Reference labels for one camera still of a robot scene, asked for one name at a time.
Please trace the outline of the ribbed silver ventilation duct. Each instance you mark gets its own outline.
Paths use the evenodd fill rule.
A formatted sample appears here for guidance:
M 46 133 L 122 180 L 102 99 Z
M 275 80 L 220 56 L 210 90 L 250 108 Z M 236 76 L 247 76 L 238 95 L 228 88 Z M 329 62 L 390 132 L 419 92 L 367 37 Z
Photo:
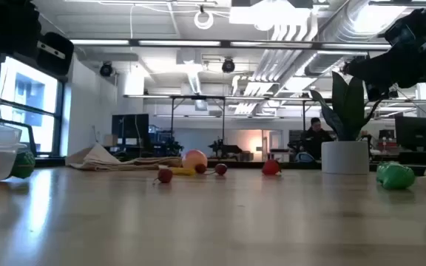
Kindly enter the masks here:
M 397 20 L 405 6 L 369 4 L 370 1 L 350 0 L 337 17 L 318 35 L 324 42 L 365 42 L 385 31 Z

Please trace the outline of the beige folded cloth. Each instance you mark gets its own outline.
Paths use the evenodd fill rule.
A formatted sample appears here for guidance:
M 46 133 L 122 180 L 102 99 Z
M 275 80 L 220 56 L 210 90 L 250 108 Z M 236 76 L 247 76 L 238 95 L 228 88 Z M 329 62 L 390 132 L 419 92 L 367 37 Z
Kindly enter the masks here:
M 141 157 L 121 162 L 102 145 L 82 149 L 65 158 L 65 165 L 83 171 L 147 171 L 181 167 L 181 157 Z

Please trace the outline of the long ceiling light bar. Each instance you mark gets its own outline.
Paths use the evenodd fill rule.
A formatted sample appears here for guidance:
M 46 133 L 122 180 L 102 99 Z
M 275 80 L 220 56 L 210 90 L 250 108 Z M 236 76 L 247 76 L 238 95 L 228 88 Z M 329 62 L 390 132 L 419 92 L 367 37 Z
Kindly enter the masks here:
M 387 51 L 390 44 L 375 42 L 335 43 L 318 41 L 230 41 L 180 39 L 72 39 L 80 47 L 221 48 L 266 50 Z

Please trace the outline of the black aluminium table frame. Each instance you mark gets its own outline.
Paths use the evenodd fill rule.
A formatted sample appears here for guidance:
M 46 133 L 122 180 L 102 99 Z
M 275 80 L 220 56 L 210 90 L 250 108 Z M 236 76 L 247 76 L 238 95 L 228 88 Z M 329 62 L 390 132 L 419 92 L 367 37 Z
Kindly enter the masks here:
M 244 168 L 244 169 L 261 169 L 264 162 L 236 162 L 236 161 L 221 161 L 226 164 L 228 169 Z M 369 171 L 376 171 L 378 162 L 371 161 L 369 163 Z M 35 159 L 36 168 L 55 168 L 65 166 L 65 159 L 62 157 L 37 157 Z M 426 165 L 421 164 L 405 164 L 405 166 L 411 168 L 416 176 L 423 176 L 426 170 Z M 280 163 L 282 170 L 320 170 L 320 163 Z

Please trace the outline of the black computer monitor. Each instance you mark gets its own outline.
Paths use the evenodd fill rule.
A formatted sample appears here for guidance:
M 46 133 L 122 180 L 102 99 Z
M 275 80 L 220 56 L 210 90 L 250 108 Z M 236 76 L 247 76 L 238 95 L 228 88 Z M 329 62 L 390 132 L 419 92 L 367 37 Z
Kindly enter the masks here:
M 121 146 L 147 147 L 150 144 L 149 115 L 113 115 L 112 134 Z

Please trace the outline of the orange toy carrot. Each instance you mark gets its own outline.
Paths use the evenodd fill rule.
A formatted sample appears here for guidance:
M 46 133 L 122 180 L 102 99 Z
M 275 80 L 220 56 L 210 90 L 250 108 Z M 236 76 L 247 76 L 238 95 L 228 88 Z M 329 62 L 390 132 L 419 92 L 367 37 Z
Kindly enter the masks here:
M 11 169 L 10 175 L 25 179 L 34 171 L 36 159 L 31 151 L 22 151 L 16 155 L 16 160 Z

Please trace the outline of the toy peach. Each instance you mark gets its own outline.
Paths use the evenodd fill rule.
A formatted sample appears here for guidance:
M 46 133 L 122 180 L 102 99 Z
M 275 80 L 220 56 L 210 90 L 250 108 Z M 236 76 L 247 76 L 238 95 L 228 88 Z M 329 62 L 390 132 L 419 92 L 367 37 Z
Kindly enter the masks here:
M 195 169 L 197 165 L 207 166 L 207 156 L 202 151 L 197 149 L 186 152 L 182 159 L 182 166 L 184 168 Z

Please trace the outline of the red toy strawberry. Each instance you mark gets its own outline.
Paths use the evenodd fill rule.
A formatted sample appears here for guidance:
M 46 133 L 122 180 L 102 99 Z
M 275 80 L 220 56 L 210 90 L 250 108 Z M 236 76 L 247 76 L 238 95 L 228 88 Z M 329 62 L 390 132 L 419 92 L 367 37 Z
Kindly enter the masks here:
M 277 176 L 282 173 L 280 163 L 274 159 L 265 161 L 261 171 L 266 176 Z

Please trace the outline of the wide dark computer monitor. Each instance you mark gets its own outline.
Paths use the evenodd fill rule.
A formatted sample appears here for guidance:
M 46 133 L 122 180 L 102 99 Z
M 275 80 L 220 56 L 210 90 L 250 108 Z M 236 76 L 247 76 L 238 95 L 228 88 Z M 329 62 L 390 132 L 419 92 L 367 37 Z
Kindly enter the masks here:
M 426 117 L 396 117 L 397 143 L 407 149 L 426 148 Z

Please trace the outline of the person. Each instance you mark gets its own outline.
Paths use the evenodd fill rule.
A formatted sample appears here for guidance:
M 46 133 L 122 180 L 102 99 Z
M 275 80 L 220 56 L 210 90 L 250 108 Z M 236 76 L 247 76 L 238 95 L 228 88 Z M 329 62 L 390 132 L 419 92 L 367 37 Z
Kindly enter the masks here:
M 330 134 L 321 127 L 321 120 L 318 117 L 313 117 L 310 127 L 301 134 L 300 151 L 310 154 L 315 160 L 320 160 L 322 143 L 333 140 Z

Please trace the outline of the snake plant in white pot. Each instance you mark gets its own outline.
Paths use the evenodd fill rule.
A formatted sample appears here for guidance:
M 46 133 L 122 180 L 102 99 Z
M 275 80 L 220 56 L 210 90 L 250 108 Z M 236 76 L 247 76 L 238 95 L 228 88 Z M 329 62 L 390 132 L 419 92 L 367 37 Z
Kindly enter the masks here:
M 332 73 L 330 100 L 325 100 L 315 90 L 310 93 L 312 99 L 320 104 L 326 124 L 337 136 L 336 141 L 321 145 L 322 172 L 367 175 L 370 171 L 369 144 L 359 140 L 358 136 L 382 100 L 378 99 L 366 112 L 363 81 L 352 78 L 347 82 L 338 72 Z

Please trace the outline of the red toy cherry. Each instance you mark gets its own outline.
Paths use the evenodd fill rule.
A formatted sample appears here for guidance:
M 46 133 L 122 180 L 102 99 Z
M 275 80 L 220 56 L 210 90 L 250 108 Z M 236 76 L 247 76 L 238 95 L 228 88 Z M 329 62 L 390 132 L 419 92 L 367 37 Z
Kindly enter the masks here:
M 228 167 L 227 165 L 223 164 L 223 163 L 218 163 L 215 167 L 213 171 L 210 171 L 209 173 L 207 173 L 207 175 L 217 175 L 217 176 L 224 176 L 225 173 L 228 171 Z
M 162 184 L 169 184 L 172 181 L 173 173 L 169 168 L 161 168 L 158 170 L 158 175 L 155 181 Z

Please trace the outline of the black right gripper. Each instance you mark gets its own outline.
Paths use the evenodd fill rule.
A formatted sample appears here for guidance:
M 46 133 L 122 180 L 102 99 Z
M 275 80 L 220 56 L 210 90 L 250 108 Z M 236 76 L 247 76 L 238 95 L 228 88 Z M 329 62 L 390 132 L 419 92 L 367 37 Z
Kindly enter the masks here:
M 343 72 L 385 88 L 395 83 L 401 87 L 426 83 L 426 7 L 397 19 L 383 36 L 391 45 L 385 55 L 354 57 Z

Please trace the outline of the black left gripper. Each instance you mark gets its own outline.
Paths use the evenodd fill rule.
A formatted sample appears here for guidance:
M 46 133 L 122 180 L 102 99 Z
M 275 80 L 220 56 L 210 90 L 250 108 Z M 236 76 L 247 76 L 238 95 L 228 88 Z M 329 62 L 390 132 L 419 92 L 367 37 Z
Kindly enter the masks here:
M 32 0 L 0 0 L 0 60 L 19 54 L 56 75 L 66 75 L 74 44 L 54 32 L 42 32 L 40 12 Z

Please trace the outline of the green toy pea pod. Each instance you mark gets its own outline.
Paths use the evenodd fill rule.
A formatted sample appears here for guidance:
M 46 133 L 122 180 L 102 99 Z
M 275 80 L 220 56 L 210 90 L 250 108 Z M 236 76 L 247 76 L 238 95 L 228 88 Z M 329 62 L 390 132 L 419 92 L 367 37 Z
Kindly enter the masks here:
M 415 180 L 413 170 L 397 162 L 382 162 L 376 169 L 376 181 L 386 190 L 405 190 Z

